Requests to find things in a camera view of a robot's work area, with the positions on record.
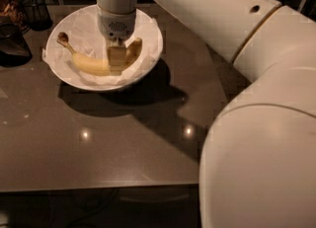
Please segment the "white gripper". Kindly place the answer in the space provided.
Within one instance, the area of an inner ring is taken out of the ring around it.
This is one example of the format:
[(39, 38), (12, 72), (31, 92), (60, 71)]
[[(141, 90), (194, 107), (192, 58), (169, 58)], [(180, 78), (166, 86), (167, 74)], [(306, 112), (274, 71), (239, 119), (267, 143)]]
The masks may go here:
[(124, 40), (131, 37), (135, 28), (136, 11), (116, 14), (97, 7), (98, 28), (106, 38), (107, 57), (112, 75), (120, 75), (125, 66), (126, 46)]

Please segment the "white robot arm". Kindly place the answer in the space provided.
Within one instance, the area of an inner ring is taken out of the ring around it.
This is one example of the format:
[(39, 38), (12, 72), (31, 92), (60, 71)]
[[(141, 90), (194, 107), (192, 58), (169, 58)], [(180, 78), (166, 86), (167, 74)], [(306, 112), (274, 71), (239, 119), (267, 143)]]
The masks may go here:
[[(276, 0), (154, 0), (250, 82), (199, 163), (203, 228), (316, 228), (316, 23)], [(135, 0), (97, 0), (107, 38)]]

